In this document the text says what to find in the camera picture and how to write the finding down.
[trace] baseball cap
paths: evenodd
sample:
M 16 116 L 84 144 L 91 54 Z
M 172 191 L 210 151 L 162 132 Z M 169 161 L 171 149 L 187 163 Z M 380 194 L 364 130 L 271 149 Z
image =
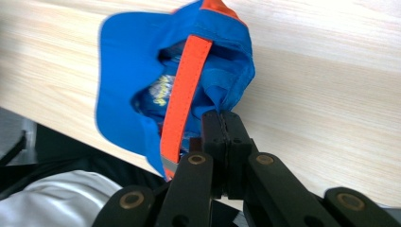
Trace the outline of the baseball cap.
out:
M 190 99 L 183 130 L 186 139 L 200 135 L 203 113 L 232 110 L 253 79 L 246 25 L 220 0 L 204 0 L 173 13 L 115 14 L 100 32 L 97 128 L 112 143 L 146 156 L 162 175 L 165 116 L 191 36 L 210 41 L 210 49 Z

